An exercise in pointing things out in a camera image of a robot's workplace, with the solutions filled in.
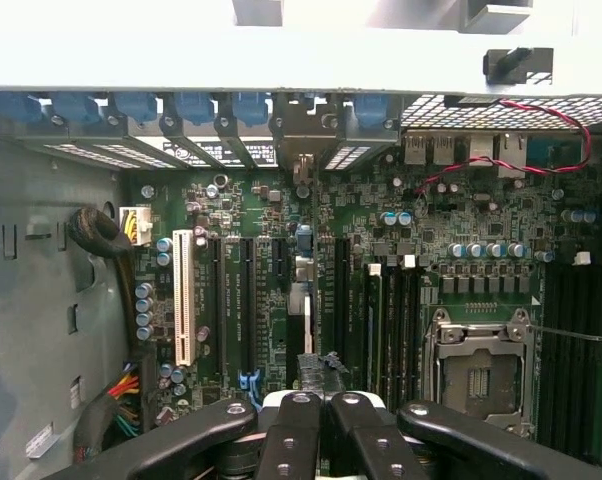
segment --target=pcie slot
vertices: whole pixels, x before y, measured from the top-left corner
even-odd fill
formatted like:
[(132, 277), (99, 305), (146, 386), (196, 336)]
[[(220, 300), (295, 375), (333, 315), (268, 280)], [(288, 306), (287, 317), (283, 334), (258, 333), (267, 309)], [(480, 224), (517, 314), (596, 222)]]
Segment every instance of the pcie slot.
[(338, 238), (334, 243), (334, 350), (344, 365), (348, 364), (348, 306), (350, 305), (350, 240)]
[(214, 238), (210, 241), (211, 250), (211, 277), (212, 290), (214, 292), (213, 315), (216, 325), (216, 359), (217, 371), (220, 375), (225, 375), (227, 352), (226, 352), (226, 312), (225, 312), (225, 255), (223, 252), (223, 240)]
[(252, 238), (239, 240), (241, 274), (241, 369), (256, 371), (257, 358), (257, 271), (256, 243)]
[(194, 316), (194, 259), (192, 230), (172, 232), (174, 264), (174, 333), (176, 364), (194, 362), (196, 322)]

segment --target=screw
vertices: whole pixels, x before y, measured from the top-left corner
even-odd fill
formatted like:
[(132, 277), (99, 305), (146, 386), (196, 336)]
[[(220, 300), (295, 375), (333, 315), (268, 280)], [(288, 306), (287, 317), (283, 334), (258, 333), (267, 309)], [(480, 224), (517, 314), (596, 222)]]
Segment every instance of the screw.
[(350, 405), (359, 403), (359, 396), (356, 393), (346, 393), (343, 395), (343, 401)]
[(420, 417), (423, 417), (429, 413), (428, 407), (425, 405), (410, 405), (410, 411)]
[(308, 403), (310, 401), (310, 397), (308, 397), (305, 393), (297, 393), (292, 397), (292, 401), (296, 403)]
[(230, 415), (239, 415), (241, 413), (245, 413), (245, 408), (243, 407), (243, 405), (241, 405), (240, 403), (232, 403), (230, 404), (230, 406), (228, 407), (227, 412)]

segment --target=wire bundle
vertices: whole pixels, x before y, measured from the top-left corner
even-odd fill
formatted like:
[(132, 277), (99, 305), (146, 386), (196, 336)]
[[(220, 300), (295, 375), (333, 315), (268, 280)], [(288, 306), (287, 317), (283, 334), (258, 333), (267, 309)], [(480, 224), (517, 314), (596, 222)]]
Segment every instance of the wire bundle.
[(541, 168), (541, 167), (528, 167), (528, 166), (519, 167), (516, 165), (512, 165), (508, 162), (504, 162), (503, 160), (497, 160), (497, 159), (486, 157), (486, 156), (470, 157), (463, 163), (459, 163), (456, 165), (451, 165), (449, 167), (446, 167), (443, 170), (441, 170), (439, 173), (437, 173), (436, 175), (432, 175), (431, 177), (426, 178), (423, 181), (423, 183), (419, 186), (419, 188), (416, 189), (415, 193), (418, 193), (418, 194), (425, 193), (426, 187), (429, 184), (434, 183), (437, 180), (439, 180), (444, 174), (454, 172), (456, 170), (460, 170), (462, 168), (467, 167), (471, 163), (475, 163), (475, 162), (487, 162), (487, 163), (491, 163), (492, 165), (495, 165), (498, 167), (507, 168), (509, 170), (517, 170), (519, 172), (533, 173), (536, 175), (549, 175), (549, 174), (576, 172), (577, 170), (581, 170), (582, 168), (584, 168), (590, 161), (590, 156), (592, 155), (592, 136), (590, 135), (590, 131), (577, 119), (575, 119), (569, 115), (565, 115), (564, 113), (561, 113), (560, 111), (555, 110), (554, 108), (549, 108), (549, 107), (540, 107), (538, 105), (524, 105), (524, 104), (513, 102), (511, 100), (500, 100), (499, 104), (502, 105), (503, 107), (507, 107), (507, 108), (517, 108), (519, 110), (524, 110), (524, 111), (544, 112), (544, 113), (547, 113), (548, 115), (558, 117), (561, 120), (563, 120), (565, 123), (567, 123), (568, 125), (578, 129), (579, 133), (581, 134), (581, 136), (583, 137), (583, 140), (584, 140), (584, 148), (583, 148), (584, 154), (583, 154), (583, 158), (581, 159), (581, 161), (575, 165), (570, 165), (567, 167)]

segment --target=perforated metal mesh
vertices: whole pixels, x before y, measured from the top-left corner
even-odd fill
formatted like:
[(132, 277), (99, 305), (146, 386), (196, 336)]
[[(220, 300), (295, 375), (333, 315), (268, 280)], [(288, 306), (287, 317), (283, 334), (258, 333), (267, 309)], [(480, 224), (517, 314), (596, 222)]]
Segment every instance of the perforated metal mesh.
[(134, 165), (132, 163), (124, 162), (117, 158), (112, 158), (107, 155), (101, 155), (99, 153), (91, 152), (90, 150), (85, 150), (83, 148), (79, 148), (76, 145), (72, 145), (70, 143), (60, 144), (60, 145), (43, 145), (45, 148), (50, 148), (52, 150), (58, 150), (59, 152), (68, 153), (70, 155), (76, 155), (78, 157), (87, 158), (89, 160), (93, 160), (95, 162), (107, 163), (108, 165), (114, 165), (119, 168), (139, 168), (138, 165)]
[[(401, 116), (409, 128), (555, 130), (568, 125), (543, 112), (525, 112), (493, 104), (476, 108), (446, 108), (443, 95), (421, 95)], [(576, 118), (584, 125), (602, 122), (602, 98), (510, 98), (526, 105), (550, 107)]]

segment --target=red wire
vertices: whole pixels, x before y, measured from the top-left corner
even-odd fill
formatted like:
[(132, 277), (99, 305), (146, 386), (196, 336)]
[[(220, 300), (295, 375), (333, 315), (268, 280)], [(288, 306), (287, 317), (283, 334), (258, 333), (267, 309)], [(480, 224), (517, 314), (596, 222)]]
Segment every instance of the red wire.
[(582, 168), (584, 168), (590, 161), (590, 156), (592, 154), (592, 136), (590, 135), (590, 131), (581, 122), (579, 122), (575, 118), (572, 118), (569, 115), (561, 113), (558, 110), (555, 110), (554, 108), (540, 107), (538, 105), (523, 105), (521, 103), (513, 102), (512, 100), (500, 100), (499, 104), (504, 107), (518, 108), (519, 110), (524, 110), (524, 111), (544, 112), (549, 115), (560, 118), (568, 125), (576, 127), (579, 130), (579, 132), (581, 133), (581, 135), (583, 136), (584, 143), (585, 143), (583, 160), (581, 160), (576, 165), (570, 165), (568, 167), (559, 167), (559, 168), (541, 168), (541, 167), (539, 167), (539, 168), (537, 168), (537, 167), (528, 167), (528, 166), (518, 167), (518, 166), (512, 165), (510, 163), (504, 162), (503, 160), (498, 160), (498, 159), (494, 159), (494, 158), (490, 158), (490, 157), (470, 157), (470, 158), (468, 158), (468, 160), (466, 160), (463, 163), (458, 163), (456, 165), (451, 165), (449, 167), (446, 167), (443, 170), (441, 170), (439, 173), (437, 173), (436, 175), (432, 175), (432, 176), (426, 178), (423, 181), (423, 183), (419, 186), (419, 188), (416, 189), (416, 193), (424, 193), (425, 188), (429, 184), (436, 182), (444, 174), (453, 172), (455, 170), (459, 170), (461, 168), (465, 168), (474, 162), (488, 162), (488, 163), (491, 163), (492, 165), (504, 167), (504, 168), (507, 168), (510, 170), (518, 170), (520, 172), (533, 173), (535, 175), (548, 175), (548, 174), (552, 174), (552, 173), (576, 172), (577, 170), (581, 170)]

